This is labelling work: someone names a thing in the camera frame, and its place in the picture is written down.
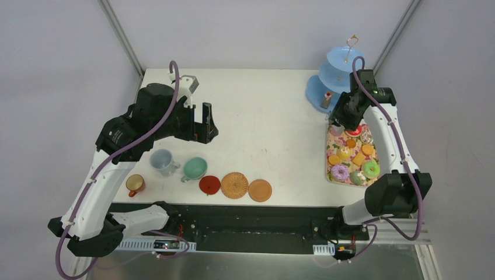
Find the red jam tart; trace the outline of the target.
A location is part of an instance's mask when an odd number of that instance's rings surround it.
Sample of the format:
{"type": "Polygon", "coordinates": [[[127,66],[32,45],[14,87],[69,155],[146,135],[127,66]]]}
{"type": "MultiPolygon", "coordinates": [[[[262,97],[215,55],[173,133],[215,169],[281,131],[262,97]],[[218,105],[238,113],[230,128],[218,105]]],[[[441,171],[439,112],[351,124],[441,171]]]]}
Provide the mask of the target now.
{"type": "Polygon", "coordinates": [[[346,129],[345,133],[352,138],[359,137],[362,133],[362,125],[358,125],[355,130],[346,129]]]}

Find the chocolate slice cake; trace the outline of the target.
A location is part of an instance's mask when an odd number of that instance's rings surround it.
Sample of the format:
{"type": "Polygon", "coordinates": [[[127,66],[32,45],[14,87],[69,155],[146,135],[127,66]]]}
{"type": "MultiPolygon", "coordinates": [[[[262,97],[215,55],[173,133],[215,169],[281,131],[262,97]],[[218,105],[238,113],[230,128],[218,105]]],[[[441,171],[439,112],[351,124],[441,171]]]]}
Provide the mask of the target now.
{"type": "Polygon", "coordinates": [[[330,107],[332,96],[333,96],[333,92],[331,91],[328,91],[324,94],[320,104],[321,108],[328,109],[330,107]]]}

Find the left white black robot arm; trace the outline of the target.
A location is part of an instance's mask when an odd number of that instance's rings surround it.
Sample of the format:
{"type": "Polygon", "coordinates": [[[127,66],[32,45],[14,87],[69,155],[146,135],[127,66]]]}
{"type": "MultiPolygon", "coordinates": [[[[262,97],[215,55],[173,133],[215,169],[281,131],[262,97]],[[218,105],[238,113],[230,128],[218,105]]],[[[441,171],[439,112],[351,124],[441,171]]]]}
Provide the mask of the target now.
{"type": "Polygon", "coordinates": [[[126,113],[105,123],[77,199],[65,215],[48,223],[52,233],[68,239],[73,255],[104,257],[128,237],[153,230],[171,236],[177,231],[177,211],[163,201],[132,212],[109,209],[128,173],[155,141],[175,137],[207,144],[218,135],[210,103],[203,103],[202,122],[194,120],[192,95],[197,87],[191,81],[150,83],[138,91],[126,113]]]}

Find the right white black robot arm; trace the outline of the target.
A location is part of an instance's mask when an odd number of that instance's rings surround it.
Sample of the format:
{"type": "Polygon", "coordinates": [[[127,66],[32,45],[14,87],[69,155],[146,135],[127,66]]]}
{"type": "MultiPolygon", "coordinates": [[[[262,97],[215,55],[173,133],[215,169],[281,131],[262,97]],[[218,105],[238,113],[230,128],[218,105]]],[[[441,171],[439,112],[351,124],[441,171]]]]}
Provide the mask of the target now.
{"type": "Polygon", "coordinates": [[[343,217],[332,222],[332,233],[339,239],[353,234],[354,225],[379,216],[416,213],[421,217],[423,199],[432,185],[431,175],[420,171],[407,148],[393,91],[378,87],[370,69],[350,74],[350,90],[339,97],[329,124],[354,131],[365,122],[374,139],[381,172],[364,198],[344,206],[343,217]]]}

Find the white chocolate donut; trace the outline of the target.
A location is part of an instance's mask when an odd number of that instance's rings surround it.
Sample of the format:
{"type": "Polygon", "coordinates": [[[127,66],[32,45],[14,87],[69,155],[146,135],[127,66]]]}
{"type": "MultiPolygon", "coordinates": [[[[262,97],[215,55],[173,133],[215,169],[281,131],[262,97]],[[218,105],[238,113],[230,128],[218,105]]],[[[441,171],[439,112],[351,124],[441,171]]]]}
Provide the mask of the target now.
{"type": "Polygon", "coordinates": [[[360,140],[366,145],[374,145],[374,138],[368,128],[364,128],[360,135],[360,140]]]}

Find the small orange cookie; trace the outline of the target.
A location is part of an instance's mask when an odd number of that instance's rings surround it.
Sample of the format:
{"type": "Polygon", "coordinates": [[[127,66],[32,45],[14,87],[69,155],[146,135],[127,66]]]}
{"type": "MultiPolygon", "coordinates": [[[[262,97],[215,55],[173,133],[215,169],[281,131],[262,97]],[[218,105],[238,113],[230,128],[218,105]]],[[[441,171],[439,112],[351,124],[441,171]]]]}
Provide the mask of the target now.
{"type": "Polygon", "coordinates": [[[346,145],[349,149],[354,149],[357,146],[355,139],[350,138],[346,140],[346,145]]]}

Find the green teacup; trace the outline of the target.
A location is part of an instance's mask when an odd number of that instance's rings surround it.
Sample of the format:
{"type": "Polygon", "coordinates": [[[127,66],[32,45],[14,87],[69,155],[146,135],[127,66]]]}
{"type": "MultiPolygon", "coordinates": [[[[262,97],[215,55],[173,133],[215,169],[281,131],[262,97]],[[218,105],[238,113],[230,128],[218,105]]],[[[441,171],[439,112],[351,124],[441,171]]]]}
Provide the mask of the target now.
{"type": "Polygon", "coordinates": [[[194,157],[188,160],[183,166],[183,177],[180,179],[182,183],[191,180],[201,179],[207,172],[208,164],[201,157],[194,157]]]}

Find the round orange biscuit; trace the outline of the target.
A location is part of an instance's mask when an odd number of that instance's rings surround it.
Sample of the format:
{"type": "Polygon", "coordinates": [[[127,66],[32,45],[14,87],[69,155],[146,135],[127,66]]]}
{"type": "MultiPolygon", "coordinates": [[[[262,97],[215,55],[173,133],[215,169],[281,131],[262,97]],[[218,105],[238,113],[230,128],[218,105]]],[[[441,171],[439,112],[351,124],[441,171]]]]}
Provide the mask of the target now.
{"type": "Polygon", "coordinates": [[[361,147],[361,151],[362,153],[365,155],[365,156],[372,156],[375,152],[375,149],[372,145],[370,144],[364,144],[362,147],[361,147]]]}

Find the floral serving tray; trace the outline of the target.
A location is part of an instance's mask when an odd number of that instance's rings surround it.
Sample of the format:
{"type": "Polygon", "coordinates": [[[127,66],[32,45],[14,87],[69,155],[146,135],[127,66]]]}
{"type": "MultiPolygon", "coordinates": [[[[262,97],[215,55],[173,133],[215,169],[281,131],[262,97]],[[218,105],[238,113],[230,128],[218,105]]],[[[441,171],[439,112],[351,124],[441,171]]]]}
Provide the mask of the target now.
{"type": "MultiPolygon", "coordinates": [[[[370,130],[369,126],[364,121],[361,122],[361,125],[362,125],[362,129],[368,128],[370,130]]],[[[346,181],[337,181],[337,180],[333,179],[331,174],[330,174],[330,169],[334,165],[337,165],[337,164],[346,165],[349,168],[350,173],[355,171],[355,170],[361,170],[361,166],[356,166],[352,163],[353,157],[356,154],[358,154],[359,152],[362,153],[361,147],[364,145],[364,143],[361,142],[360,137],[353,138],[353,139],[355,139],[357,146],[354,149],[352,149],[353,153],[352,153],[349,161],[343,162],[336,155],[338,148],[341,146],[347,146],[346,140],[350,139],[350,138],[352,138],[352,137],[349,137],[345,133],[345,130],[340,131],[338,128],[335,128],[332,125],[328,126],[327,139],[326,139],[326,177],[329,181],[336,182],[336,183],[343,183],[343,184],[348,184],[351,186],[363,187],[363,188],[369,187],[371,184],[373,184],[374,182],[377,181],[377,179],[380,177],[380,175],[377,178],[367,178],[367,182],[364,185],[358,186],[358,185],[352,184],[352,182],[350,181],[350,177],[346,181]]],[[[367,156],[367,159],[365,161],[374,160],[379,164],[378,153],[377,153],[377,149],[375,147],[375,144],[373,145],[373,147],[375,149],[374,154],[372,156],[367,156]]]]}

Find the red apple coaster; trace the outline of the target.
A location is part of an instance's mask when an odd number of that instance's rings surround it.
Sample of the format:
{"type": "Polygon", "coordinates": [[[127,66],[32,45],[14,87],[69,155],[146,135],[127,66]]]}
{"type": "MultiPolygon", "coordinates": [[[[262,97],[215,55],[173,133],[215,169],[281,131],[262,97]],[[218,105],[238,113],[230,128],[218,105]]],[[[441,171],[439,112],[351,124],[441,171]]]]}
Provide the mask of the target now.
{"type": "Polygon", "coordinates": [[[199,188],[207,195],[214,195],[220,190],[221,182],[215,176],[204,176],[199,182],[199,188]]]}

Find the purple sprinkled donut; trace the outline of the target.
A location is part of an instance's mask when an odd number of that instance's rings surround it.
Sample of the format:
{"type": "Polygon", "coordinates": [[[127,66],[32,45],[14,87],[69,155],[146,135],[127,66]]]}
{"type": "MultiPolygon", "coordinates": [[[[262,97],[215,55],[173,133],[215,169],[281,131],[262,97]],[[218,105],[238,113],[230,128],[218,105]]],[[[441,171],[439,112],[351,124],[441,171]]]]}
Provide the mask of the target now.
{"type": "Polygon", "coordinates": [[[349,168],[344,164],[336,164],[330,169],[330,174],[337,181],[346,181],[350,177],[349,168]]]}

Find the green frosted donut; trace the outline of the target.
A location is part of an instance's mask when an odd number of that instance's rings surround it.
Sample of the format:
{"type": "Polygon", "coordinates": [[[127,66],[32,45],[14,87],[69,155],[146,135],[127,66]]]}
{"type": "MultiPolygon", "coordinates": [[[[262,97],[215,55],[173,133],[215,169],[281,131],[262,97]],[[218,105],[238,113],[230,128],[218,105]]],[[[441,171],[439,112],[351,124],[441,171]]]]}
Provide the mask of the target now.
{"type": "Polygon", "coordinates": [[[361,165],[363,175],[368,179],[375,179],[381,173],[379,164],[374,160],[367,160],[361,165]]]}

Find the orange round coaster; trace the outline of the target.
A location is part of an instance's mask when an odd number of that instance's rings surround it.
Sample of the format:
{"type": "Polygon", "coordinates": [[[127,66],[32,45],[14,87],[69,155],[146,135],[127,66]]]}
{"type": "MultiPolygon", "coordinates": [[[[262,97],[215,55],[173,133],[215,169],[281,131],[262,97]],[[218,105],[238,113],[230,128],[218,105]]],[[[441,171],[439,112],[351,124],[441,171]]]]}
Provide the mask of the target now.
{"type": "Polygon", "coordinates": [[[263,179],[257,179],[250,183],[248,188],[249,197],[256,202],[264,202],[272,196],[271,184],[263,179]]]}

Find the orange small mug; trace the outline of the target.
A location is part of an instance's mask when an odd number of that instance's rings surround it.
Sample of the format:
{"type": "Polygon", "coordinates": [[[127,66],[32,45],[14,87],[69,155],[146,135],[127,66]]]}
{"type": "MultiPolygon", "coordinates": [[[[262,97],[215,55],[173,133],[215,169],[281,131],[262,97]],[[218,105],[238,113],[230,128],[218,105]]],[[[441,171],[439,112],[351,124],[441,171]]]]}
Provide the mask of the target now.
{"type": "Polygon", "coordinates": [[[134,197],[141,191],[144,191],[146,187],[143,176],[139,174],[131,175],[126,181],[126,188],[128,190],[128,196],[134,197]]]}

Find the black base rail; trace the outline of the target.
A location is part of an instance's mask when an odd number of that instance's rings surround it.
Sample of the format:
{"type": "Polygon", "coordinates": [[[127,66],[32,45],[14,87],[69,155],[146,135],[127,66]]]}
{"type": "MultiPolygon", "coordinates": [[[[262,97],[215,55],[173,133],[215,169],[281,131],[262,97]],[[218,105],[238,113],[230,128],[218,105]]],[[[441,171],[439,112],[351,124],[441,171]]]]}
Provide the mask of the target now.
{"type": "Polygon", "coordinates": [[[367,241],[367,230],[335,235],[335,207],[281,207],[172,204],[177,212],[162,232],[183,237],[198,251],[312,254],[328,240],[367,241]]]}

